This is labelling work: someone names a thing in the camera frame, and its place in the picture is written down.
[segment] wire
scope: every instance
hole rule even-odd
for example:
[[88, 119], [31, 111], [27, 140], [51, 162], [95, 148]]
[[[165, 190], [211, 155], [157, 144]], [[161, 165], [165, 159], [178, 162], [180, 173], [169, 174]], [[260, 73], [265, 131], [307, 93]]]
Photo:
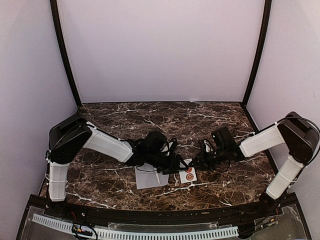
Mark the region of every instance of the wire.
[[45, 179], [47, 179], [48, 181], [50, 181], [50, 179], [48, 178], [48, 174], [47, 174], [47, 173], [44, 174], [44, 177], [45, 177]]
[[74, 213], [73, 211], [71, 211], [70, 213], [71, 213], [71, 214], [73, 215], [73, 217], [74, 217], [74, 220], [75, 220], [75, 221], [77, 221], [77, 218], [76, 218], [76, 215], [75, 215], [75, 213]]
[[252, 235], [252, 234], [254, 234], [254, 233], [256, 233], [256, 232], [258, 232], [258, 231], [260, 231], [262, 229], [269, 228], [269, 227], [273, 226], [274, 224], [276, 224], [275, 219], [276, 218], [272, 218], [268, 222], [262, 224], [258, 229], [254, 230], [252, 232], [243, 233], [243, 235]]
[[230, 165], [231, 165], [231, 161], [230, 161], [230, 159], [229, 159], [229, 161], [228, 161], [228, 167], [227, 167], [225, 170], [220, 171], [220, 170], [218, 170], [217, 166], [215, 166], [215, 170], [216, 170], [218, 173], [221, 173], [221, 174], [222, 174], [222, 173], [225, 173], [226, 171], [229, 170]]
[[261, 223], [263, 223], [267, 218], [270, 217], [270, 215], [271, 215], [273, 212], [274, 212], [274, 210], [270, 211], [269, 214], [268, 214], [265, 218], [263, 218], [261, 221], [259, 221], [256, 225], [254, 225], [253, 227], [251, 227], [251, 228], [249, 228], [249, 229], [247, 229], [247, 230], [245, 230], [245, 231], [239, 232], [239, 234], [245, 234], [245, 233], [246, 233], [246, 235], [251, 234], [251, 233], [247, 233], [247, 232], [249, 232], [250, 230], [256, 228], [256, 227], [259, 226]]
[[[68, 218], [65, 218], [65, 217], [63, 217], [63, 216], [58, 215], [58, 214], [55, 213], [55, 211], [52, 209], [52, 207], [51, 207], [51, 205], [50, 205], [49, 185], [47, 185], [47, 188], [46, 188], [46, 198], [47, 198], [47, 203], [48, 203], [48, 207], [49, 207], [50, 211], [51, 211], [56, 217], [58, 217], [58, 218], [60, 218], [60, 219], [63, 219], [63, 220], [72, 221], [72, 220], [70, 220], [70, 219], [68, 219]], [[80, 225], [80, 226], [88, 227], [88, 228], [91, 229], [92, 232], [94, 233], [94, 235], [95, 235], [95, 240], [98, 240], [98, 234], [97, 234], [96, 230], [95, 230], [93, 227], [91, 227], [89, 224], [81, 223], [81, 222], [76, 221], [76, 220], [73, 220], [72, 223], [73, 223], [73, 225], [74, 225], [74, 224], [78, 224], [78, 225]]]
[[74, 224], [72, 225], [72, 227], [73, 227], [73, 233], [74, 233], [74, 235], [73, 235], [73, 237], [75, 238], [75, 239], [78, 239], [78, 240], [88, 240], [88, 239], [90, 239], [91, 238], [91, 236], [87, 236], [87, 237], [84, 237], [84, 236], [80, 236], [79, 234], [81, 234], [82, 232], [84, 232], [84, 230], [82, 229], [82, 224], [81, 225], [79, 225], [79, 227], [76, 227]]
[[141, 172], [146, 172], [146, 173], [152, 173], [152, 172], [156, 172], [158, 169], [155, 169], [155, 170], [142, 170], [142, 169], [139, 169], [138, 167], [136, 167], [136, 169], [138, 170], [138, 171], [141, 171]]

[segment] black frame pole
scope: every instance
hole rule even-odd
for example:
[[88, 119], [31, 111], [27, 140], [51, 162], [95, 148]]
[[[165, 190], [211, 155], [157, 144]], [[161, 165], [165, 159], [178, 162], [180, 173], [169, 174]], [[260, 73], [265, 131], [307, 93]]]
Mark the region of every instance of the black frame pole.
[[264, 45], [265, 45], [266, 35], [267, 35], [268, 23], [269, 23], [270, 12], [271, 12], [271, 3], [272, 3], [272, 0], [265, 0], [265, 2], [264, 2], [264, 10], [263, 10], [263, 17], [262, 17], [262, 24], [261, 24], [261, 29], [260, 29], [259, 40], [258, 40], [258, 44], [256, 47], [256, 52], [255, 52], [255, 56], [254, 56], [254, 61], [253, 61], [249, 81], [246, 86], [245, 94], [244, 94], [244, 97], [242, 100], [242, 104], [244, 107], [246, 107], [248, 104], [252, 89], [255, 84], [262, 52], [263, 52]]
[[79, 93], [77, 90], [74, 76], [72, 74], [72, 70], [71, 70], [71, 66], [70, 66], [70, 62], [69, 62], [69, 58], [68, 58], [68, 54], [67, 54], [65, 40], [64, 40], [64, 36], [63, 36], [62, 28], [61, 28], [57, 0], [50, 0], [50, 5], [51, 5], [51, 12], [52, 12], [52, 18], [53, 18], [56, 39], [58, 41], [65, 73], [68, 78], [68, 82], [69, 82], [69, 85], [70, 85], [70, 88], [72, 91], [74, 101], [75, 101], [77, 107], [79, 108], [82, 105], [82, 103], [81, 103], [81, 99], [80, 99], [80, 96], [79, 96]]

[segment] white wall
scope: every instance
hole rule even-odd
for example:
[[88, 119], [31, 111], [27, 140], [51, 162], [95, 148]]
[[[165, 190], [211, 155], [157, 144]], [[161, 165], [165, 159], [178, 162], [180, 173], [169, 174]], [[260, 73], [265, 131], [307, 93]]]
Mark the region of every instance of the white wall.
[[49, 0], [0, 0], [0, 239], [16, 238], [50, 128], [76, 111]]
[[264, 0], [59, 0], [81, 100], [241, 101]]
[[[248, 109], [260, 128], [296, 111], [320, 126], [320, 1], [272, 3], [265, 47]], [[288, 154], [273, 149], [280, 167]], [[320, 228], [320, 157], [293, 185], [313, 239]]]

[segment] white cable clip strip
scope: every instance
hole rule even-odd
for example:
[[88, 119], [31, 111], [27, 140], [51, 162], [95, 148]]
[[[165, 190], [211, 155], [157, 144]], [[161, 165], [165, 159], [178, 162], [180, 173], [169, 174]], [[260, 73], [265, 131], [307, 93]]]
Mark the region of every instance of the white cable clip strip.
[[[73, 224], [71, 222], [54, 219], [36, 213], [33, 214], [32, 221], [60, 232], [72, 234]], [[126, 232], [108, 230], [99, 227], [95, 227], [94, 229], [98, 235], [98, 239], [101, 240], [217, 240], [237, 237], [239, 235], [237, 226], [206, 231], [178, 233]]]

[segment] black cable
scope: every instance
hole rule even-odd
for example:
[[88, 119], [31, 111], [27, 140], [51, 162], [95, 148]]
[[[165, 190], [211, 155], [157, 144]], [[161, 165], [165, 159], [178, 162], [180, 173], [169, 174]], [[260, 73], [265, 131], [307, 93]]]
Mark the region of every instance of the black cable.
[[152, 172], [156, 172], [156, 171], [158, 170], [158, 169], [155, 169], [155, 170], [142, 170], [142, 169], [139, 169], [138, 166], [136, 167], [136, 169], [137, 169], [138, 171], [146, 172], [146, 173], [152, 173]]
[[217, 166], [215, 166], [215, 170], [216, 170], [218, 173], [221, 173], [221, 174], [222, 174], [222, 173], [225, 173], [226, 171], [229, 170], [230, 165], [231, 165], [231, 161], [229, 160], [229, 161], [228, 161], [228, 167], [227, 167], [225, 170], [220, 171], [220, 170], [218, 170]]
[[[79, 229], [82, 231], [82, 224], [79, 225]], [[74, 230], [73, 232], [75, 234], [75, 236], [73, 235], [74, 238], [78, 239], [78, 240], [88, 240], [91, 238], [91, 236], [87, 236], [87, 237], [84, 237], [84, 236], [80, 236], [78, 231], [77, 230]]]
[[272, 123], [271, 125], [266, 126], [265, 128], [262, 128], [262, 129], [259, 130], [259, 131], [256, 131], [256, 132], [254, 133], [254, 135], [257, 135], [257, 134], [263, 132], [264, 130], [269, 129], [269, 128], [273, 127], [274, 125], [276, 125], [276, 123]]
[[94, 235], [95, 235], [95, 240], [98, 240], [98, 234], [97, 234], [96, 230], [95, 230], [93, 227], [91, 227], [90, 225], [88, 225], [88, 224], [86, 224], [86, 223], [79, 222], [79, 221], [70, 220], [70, 219], [68, 219], [68, 218], [62, 217], [62, 216], [58, 215], [57, 213], [55, 213], [55, 211], [52, 209], [52, 207], [51, 207], [51, 205], [50, 205], [49, 185], [48, 185], [47, 188], [46, 188], [46, 198], [47, 198], [47, 203], [48, 203], [48, 207], [49, 207], [50, 211], [51, 211], [56, 217], [58, 217], [58, 218], [60, 218], [60, 219], [63, 219], [63, 220], [71, 221], [73, 225], [74, 225], [74, 224], [78, 224], [78, 225], [80, 225], [80, 226], [88, 227], [88, 228], [91, 229], [92, 232], [94, 233]]
[[245, 230], [245, 231], [239, 232], [239, 234], [247, 233], [247, 232], [249, 232], [250, 230], [256, 228], [256, 227], [259, 226], [261, 223], [263, 223], [267, 218], [269, 218], [273, 212], [274, 212], [274, 209], [273, 209], [272, 211], [270, 211], [265, 218], [263, 218], [261, 221], [259, 221], [257, 224], [255, 224], [253, 227], [251, 227], [251, 228], [249, 228], [249, 229], [247, 229], [247, 230]]
[[256, 232], [259, 232], [260, 230], [262, 229], [266, 229], [266, 228], [269, 228], [271, 226], [273, 226], [276, 222], [275, 222], [275, 219], [277, 218], [277, 216], [275, 218], [272, 218], [271, 220], [269, 220], [268, 222], [262, 224], [258, 229], [252, 231], [252, 232], [248, 232], [248, 233], [243, 233], [242, 235], [252, 235]]

